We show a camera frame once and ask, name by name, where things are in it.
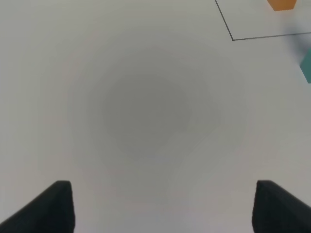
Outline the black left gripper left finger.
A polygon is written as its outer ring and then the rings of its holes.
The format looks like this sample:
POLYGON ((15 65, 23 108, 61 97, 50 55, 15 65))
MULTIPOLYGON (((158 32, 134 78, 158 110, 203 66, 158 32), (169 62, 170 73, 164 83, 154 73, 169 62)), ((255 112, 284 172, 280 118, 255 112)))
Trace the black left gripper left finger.
POLYGON ((0 224, 2 233, 72 233, 75 229, 70 181, 56 181, 0 224))

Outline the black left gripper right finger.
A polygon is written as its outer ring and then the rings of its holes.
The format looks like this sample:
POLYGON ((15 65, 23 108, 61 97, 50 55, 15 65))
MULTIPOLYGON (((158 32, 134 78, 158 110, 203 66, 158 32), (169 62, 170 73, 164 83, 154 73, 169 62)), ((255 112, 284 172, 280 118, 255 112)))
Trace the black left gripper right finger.
POLYGON ((311 207, 275 182, 258 180, 252 227, 255 233, 309 233, 311 207))

